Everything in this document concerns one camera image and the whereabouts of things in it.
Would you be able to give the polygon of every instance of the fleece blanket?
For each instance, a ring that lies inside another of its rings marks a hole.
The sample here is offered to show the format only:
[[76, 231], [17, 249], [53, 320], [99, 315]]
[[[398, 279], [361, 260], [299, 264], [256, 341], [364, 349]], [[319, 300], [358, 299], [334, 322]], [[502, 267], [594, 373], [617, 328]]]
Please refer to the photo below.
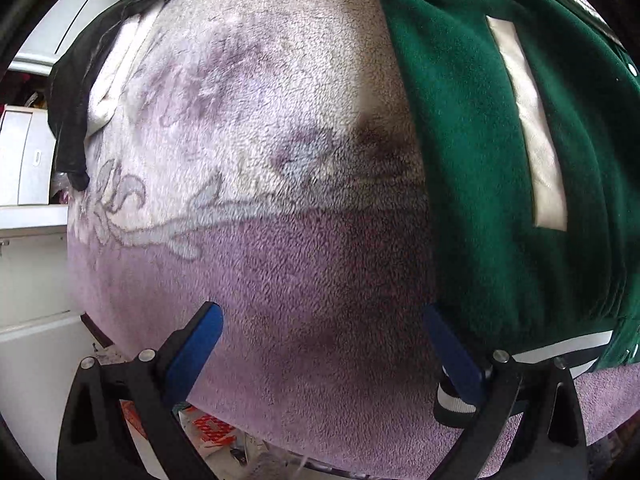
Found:
[[[216, 301], [193, 404], [343, 470], [433, 471], [459, 431], [432, 413], [428, 200], [378, 0], [171, 0], [86, 148], [72, 288], [125, 354]], [[639, 384], [634, 366], [578, 378], [590, 442]]]

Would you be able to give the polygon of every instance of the white box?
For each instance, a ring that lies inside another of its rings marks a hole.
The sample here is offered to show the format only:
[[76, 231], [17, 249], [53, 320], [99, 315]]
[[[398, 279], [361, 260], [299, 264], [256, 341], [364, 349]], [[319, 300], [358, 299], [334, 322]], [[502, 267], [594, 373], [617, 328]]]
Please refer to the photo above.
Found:
[[46, 110], [5, 107], [0, 123], [0, 206], [49, 203], [55, 148]]

